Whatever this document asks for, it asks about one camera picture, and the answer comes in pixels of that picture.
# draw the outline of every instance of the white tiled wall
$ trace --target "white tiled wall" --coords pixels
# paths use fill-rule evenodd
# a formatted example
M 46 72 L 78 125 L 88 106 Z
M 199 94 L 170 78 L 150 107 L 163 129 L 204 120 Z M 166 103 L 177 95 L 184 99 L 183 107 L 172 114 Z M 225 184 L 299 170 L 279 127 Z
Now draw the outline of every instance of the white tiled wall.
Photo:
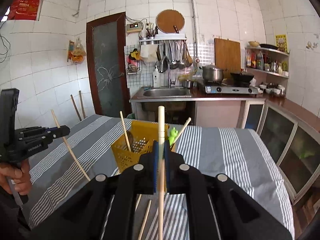
M 251 40 L 266 41 L 258 0 L 194 1 L 199 41 L 208 44 L 212 43 L 215 37 L 222 36 L 224 39 L 239 41 L 242 48 Z M 186 33 L 188 42 L 193 42 L 190 0 L 82 0 L 75 34 L 85 39 L 86 22 L 124 11 L 132 19 L 146 18 L 155 23 L 158 13 L 165 9 L 175 9 L 183 14 L 185 25 L 181 33 Z M 127 45 L 138 44 L 137 33 L 129 34 L 126 39 Z
M 267 43 L 286 34 L 290 50 L 287 98 L 320 116 L 320 18 L 309 0 L 258 0 Z
M 70 95 L 80 109 L 79 90 L 87 116 L 94 113 L 86 63 L 67 63 L 68 42 L 75 40 L 76 18 L 72 14 L 76 13 L 78 1 L 44 0 L 39 21 L 12 20 L 1 28 L 11 49 L 0 63 L 0 89 L 20 90 L 16 129 L 55 126 L 51 109 L 60 124 L 75 125 L 79 119 Z

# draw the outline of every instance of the gray tablecloth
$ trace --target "gray tablecloth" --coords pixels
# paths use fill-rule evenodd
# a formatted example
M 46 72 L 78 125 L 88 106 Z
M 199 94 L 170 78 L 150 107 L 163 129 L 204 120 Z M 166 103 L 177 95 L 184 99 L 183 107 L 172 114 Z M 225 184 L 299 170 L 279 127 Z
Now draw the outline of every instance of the gray tablecloth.
M 125 119 L 126 128 L 131 125 Z M 90 178 L 115 174 L 117 165 L 111 144 L 123 133 L 119 118 L 93 115 L 71 128 L 68 142 Z M 188 126 L 177 141 L 176 152 L 203 174 L 227 174 L 254 200 L 280 221 L 294 238 L 292 208 L 283 179 L 267 148 L 253 130 Z M 24 205 L 31 228 L 37 226 L 87 180 L 68 153 L 62 139 L 30 159 L 33 189 Z M 148 199 L 151 208 L 142 239 L 157 239 L 157 201 L 142 196 L 135 214 L 138 237 Z M 188 239 L 188 216 L 184 195 L 165 196 L 164 239 Z

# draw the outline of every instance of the yellow bowl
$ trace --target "yellow bowl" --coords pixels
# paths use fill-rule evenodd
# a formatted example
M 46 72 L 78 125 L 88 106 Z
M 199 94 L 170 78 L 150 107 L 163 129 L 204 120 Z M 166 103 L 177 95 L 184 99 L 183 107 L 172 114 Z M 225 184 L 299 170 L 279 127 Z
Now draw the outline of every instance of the yellow bowl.
M 256 41 L 249 41 L 249 44 L 251 47 L 258 47 L 260 45 L 260 43 Z

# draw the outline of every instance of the human hand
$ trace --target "human hand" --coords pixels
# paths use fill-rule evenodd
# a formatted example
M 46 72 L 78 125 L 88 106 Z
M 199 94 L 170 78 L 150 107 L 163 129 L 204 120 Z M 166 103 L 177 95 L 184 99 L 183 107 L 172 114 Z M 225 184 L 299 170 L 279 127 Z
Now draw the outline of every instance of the human hand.
M 30 165 L 28 160 L 21 162 L 21 170 L 12 167 L 8 163 L 0 163 L 0 186 L 9 194 L 12 194 L 6 177 L 16 183 L 15 189 L 20 195 L 27 195 L 32 187 L 29 174 Z

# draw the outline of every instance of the floor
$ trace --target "floor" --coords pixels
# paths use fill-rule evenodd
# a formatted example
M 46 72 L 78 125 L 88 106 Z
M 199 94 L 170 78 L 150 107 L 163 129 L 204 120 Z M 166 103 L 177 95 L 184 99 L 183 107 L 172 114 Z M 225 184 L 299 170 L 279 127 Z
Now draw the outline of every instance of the floor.
M 311 190 L 310 198 L 304 204 L 300 203 L 292 207 L 295 239 L 302 234 L 315 215 L 314 205 L 320 199 L 320 188 L 311 188 Z

